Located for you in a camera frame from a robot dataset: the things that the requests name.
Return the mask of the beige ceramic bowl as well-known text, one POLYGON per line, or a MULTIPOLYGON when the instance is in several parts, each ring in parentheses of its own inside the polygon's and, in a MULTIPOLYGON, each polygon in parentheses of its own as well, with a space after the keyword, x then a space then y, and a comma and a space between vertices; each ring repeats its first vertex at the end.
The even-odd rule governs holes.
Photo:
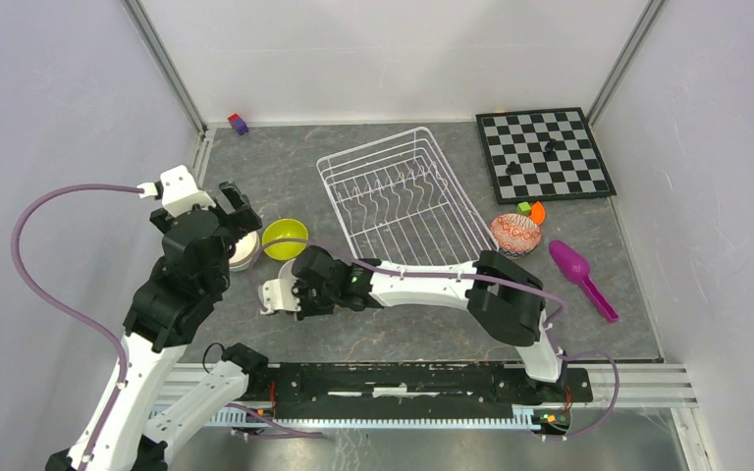
POLYGON ((229 260, 229 269, 232 272, 246 270, 253 257, 258 253, 260 245, 260 235, 258 231, 251 232, 244 236, 235 245, 235 253, 229 260))

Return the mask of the yellow bowl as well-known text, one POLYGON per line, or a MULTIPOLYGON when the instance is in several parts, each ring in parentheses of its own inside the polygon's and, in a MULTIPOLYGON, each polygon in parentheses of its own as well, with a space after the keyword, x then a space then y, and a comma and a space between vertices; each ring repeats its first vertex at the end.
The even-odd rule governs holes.
POLYGON ((276 261, 289 261, 300 255, 309 239, 307 226, 292 218, 272 222, 262 233, 263 252, 276 261))

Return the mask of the white wire dish rack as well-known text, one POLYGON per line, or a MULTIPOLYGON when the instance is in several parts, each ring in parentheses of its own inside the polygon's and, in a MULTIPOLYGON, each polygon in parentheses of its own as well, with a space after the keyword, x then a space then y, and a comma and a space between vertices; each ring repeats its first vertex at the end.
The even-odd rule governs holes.
POLYGON ((316 168, 356 258, 456 265, 498 248, 425 127, 322 157, 316 168))

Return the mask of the blue patterned bowl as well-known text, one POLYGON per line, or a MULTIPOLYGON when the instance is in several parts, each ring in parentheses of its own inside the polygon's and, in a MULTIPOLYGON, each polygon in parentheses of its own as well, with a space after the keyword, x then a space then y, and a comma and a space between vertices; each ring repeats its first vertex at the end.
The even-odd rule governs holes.
POLYGON ((524 215, 508 213, 496 217, 490 224, 490 233, 499 251, 511 257, 524 256, 540 244, 540 227, 524 215))

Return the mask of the white smooth bowl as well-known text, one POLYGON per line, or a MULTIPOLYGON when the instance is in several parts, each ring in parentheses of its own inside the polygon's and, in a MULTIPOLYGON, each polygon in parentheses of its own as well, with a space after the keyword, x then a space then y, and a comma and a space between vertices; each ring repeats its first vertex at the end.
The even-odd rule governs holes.
POLYGON ((294 263, 294 259, 285 262, 279 270, 278 278, 281 280, 294 280, 296 278, 296 276, 293 274, 294 263))

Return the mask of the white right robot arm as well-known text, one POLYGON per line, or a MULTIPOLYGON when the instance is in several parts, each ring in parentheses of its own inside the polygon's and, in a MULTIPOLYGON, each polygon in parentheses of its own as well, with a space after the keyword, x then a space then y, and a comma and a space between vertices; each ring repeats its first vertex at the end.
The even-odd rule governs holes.
POLYGON ((407 305, 469 313, 494 340, 514 347, 530 392, 552 400, 567 386, 564 361, 546 333, 540 280, 495 250, 452 266, 405 266, 379 259, 338 259, 310 245, 294 261, 297 315, 327 315, 407 305))

